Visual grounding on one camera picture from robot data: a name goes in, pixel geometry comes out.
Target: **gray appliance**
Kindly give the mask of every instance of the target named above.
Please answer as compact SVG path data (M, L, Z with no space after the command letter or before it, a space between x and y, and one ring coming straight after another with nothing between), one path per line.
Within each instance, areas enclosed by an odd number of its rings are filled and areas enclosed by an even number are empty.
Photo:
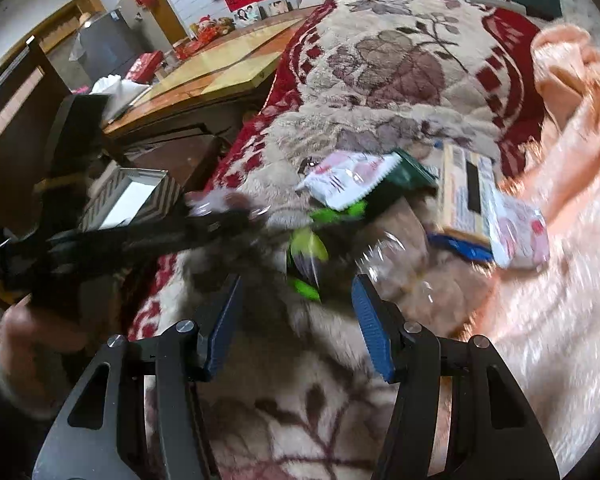
M84 51L78 61L93 81L110 74L124 77L144 52L119 9L93 16L78 33Z

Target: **peach blanket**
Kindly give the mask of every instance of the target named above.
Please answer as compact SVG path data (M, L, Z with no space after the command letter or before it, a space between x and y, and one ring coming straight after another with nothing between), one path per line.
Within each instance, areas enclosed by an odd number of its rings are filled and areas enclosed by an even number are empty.
M464 336L493 341L564 476L600 432L600 50L585 31L561 26L539 34L532 55L548 114L512 190L542 209L552 258L539 276L495 276Z

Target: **white and pink package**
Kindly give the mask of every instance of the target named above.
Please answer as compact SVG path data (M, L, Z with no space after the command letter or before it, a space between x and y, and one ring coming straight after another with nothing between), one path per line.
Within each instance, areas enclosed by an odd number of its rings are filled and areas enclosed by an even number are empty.
M296 187L307 189L325 206L343 211L367 196L400 164L400 155L336 151Z
M493 192L490 217L491 252L503 269L539 269L549 261L549 237L539 209Z

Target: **hand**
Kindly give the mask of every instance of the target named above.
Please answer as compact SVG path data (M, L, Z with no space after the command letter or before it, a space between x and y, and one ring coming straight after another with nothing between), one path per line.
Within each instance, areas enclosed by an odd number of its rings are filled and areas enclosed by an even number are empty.
M29 306L10 307L0 326L0 389L19 409L50 418L70 391L61 353L80 351L87 335L75 323Z

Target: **fleece blanket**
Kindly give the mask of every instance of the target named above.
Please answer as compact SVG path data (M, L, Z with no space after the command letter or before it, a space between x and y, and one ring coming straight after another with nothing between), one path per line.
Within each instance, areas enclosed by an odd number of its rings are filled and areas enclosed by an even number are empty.
M160 259L129 331L148 337L186 318L240 272L245 312L226 365L200 388L224 478L368 478L395 387L370 366L350 304L303 301L286 286L288 229L308 222L293 190L307 156L400 146L423 162L440 140L490 156L499 175L524 167L542 99L523 16L456 0L338 0L307 19L283 54L265 107L209 184L269 206L256 243ZM148 384L150 442L156 442Z

